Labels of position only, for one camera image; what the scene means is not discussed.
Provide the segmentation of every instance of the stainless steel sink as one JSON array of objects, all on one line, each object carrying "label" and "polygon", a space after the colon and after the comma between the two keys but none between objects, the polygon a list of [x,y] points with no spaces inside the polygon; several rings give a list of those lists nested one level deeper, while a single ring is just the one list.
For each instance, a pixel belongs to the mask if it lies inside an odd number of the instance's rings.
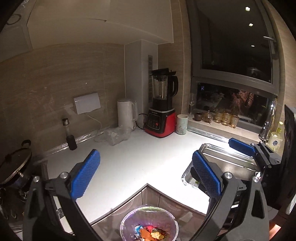
[{"label": "stainless steel sink", "polygon": [[[200,151],[209,162],[216,163],[223,172],[231,172],[236,178],[249,180],[259,172],[259,167],[254,159],[232,148],[224,149],[212,144],[203,144]],[[198,184],[190,174],[192,161],[182,175],[184,185],[198,188]]]}]

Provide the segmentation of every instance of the blue gripper pad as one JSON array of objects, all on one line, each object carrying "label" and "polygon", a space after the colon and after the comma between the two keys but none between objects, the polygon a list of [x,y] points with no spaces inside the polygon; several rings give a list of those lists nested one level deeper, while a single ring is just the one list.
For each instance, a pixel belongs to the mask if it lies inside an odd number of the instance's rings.
[{"label": "blue gripper pad", "polygon": [[100,153],[93,149],[82,163],[82,167],[71,182],[71,197],[82,197],[101,161]]},{"label": "blue gripper pad", "polygon": [[228,141],[228,144],[231,148],[244,153],[247,156],[254,156],[255,155],[255,148],[251,145],[248,145],[244,142],[241,142],[235,138],[231,138]]},{"label": "blue gripper pad", "polygon": [[211,198],[219,200],[222,193],[221,182],[215,175],[211,167],[208,165],[207,160],[205,160],[204,156],[200,154],[199,151],[195,151],[193,153],[192,163],[194,169],[196,170],[196,173],[200,177],[203,185],[205,186],[208,195]]}]

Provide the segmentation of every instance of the bottle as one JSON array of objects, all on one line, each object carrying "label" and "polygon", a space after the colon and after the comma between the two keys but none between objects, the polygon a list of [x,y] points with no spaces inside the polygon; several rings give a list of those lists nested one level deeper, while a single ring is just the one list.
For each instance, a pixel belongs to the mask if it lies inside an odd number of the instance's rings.
[{"label": "bottle", "polygon": [[283,129],[283,123],[279,122],[279,127],[276,131],[272,132],[270,138],[268,140],[267,145],[272,149],[274,152],[277,152],[283,142],[283,138],[281,137],[281,131]]},{"label": "bottle", "polygon": [[76,141],[75,141],[75,137],[73,135],[70,135],[70,130],[69,130],[70,122],[69,122],[68,118],[62,119],[62,121],[63,121],[63,126],[66,129],[66,135],[67,135],[66,140],[67,140],[69,149],[70,150],[75,150],[77,148],[77,144],[76,144]]}]

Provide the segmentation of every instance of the glass jar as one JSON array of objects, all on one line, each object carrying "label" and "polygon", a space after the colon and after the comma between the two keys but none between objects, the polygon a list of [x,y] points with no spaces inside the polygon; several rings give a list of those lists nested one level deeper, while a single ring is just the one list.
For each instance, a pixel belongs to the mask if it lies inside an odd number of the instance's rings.
[{"label": "glass jar", "polygon": [[233,115],[233,116],[231,116],[231,121],[230,121],[229,126],[231,128],[235,128],[237,126],[238,122],[239,122],[239,117],[237,115]]},{"label": "glass jar", "polygon": [[221,124],[224,126],[228,126],[231,120],[231,114],[224,113]]},{"label": "glass jar", "polygon": [[215,113],[216,115],[215,115],[214,122],[221,123],[223,119],[224,110],[216,110]]}]

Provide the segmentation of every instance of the kitchen counter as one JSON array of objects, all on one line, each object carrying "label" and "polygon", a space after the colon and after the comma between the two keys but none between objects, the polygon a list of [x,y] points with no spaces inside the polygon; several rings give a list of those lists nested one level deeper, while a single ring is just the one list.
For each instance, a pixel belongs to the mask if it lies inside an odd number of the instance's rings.
[{"label": "kitchen counter", "polygon": [[[115,146],[89,139],[78,144],[74,151],[66,149],[47,157],[48,176],[51,179],[61,172],[69,172],[92,149],[97,149],[101,154],[100,166],[83,197],[77,199],[91,224],[120,207],[147,184],[176,202],[206,214],[209,197],[181,181],[193,152],[204,143],[230,148],[227,143],[192,132],[173,133],[159,139],[136,129],[129,140]],[[65,231],[72,231],[65,217],[60,221]]]}]

